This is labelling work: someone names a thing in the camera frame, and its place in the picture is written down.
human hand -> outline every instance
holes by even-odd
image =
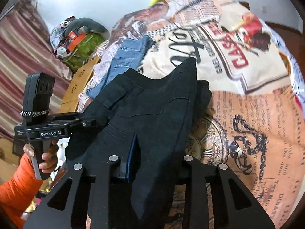
[[[57,166],[58,159],[56,153],[58,151],[58,145],[56,143],[57,140],[52,140],[48,152],[42,154],[42,160],[44,160],[44,162],[39,165],[39,169],[41,169],[43,173],[51,173]],[[34,157],[34,150],[30,147],[29,144],[26,144],[23,147],[23,151],[28,159],[32,161],[31,158]]]

orange sleeve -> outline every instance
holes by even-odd
[[[27,209],[43,180],[36,180],[32,162],[24,154],[13,178],[0,186],[0,203],[10,219],[19,227],[20,216]]]

fingernail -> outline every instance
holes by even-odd
[[[30,155],[30,157],[33,157],[34,156],[34,151],[31,149],[31,150],[29,150],[29,155]]]

pink curtain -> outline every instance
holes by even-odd
[[[56,113],[72,73],[53,55],[47,27],[30,0],[20,0],[0,21],[0,136],[13,140],[26,78],[36,72],[55,77],[50,109]]]

black and white rope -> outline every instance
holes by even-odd
[[[38,117],[38,116],[42,116],[42,115],[47,115],[48,113],[50,113],[50,109],[39,111],[39,112],[26,112],[26,111],[20,112],[22,117]]]

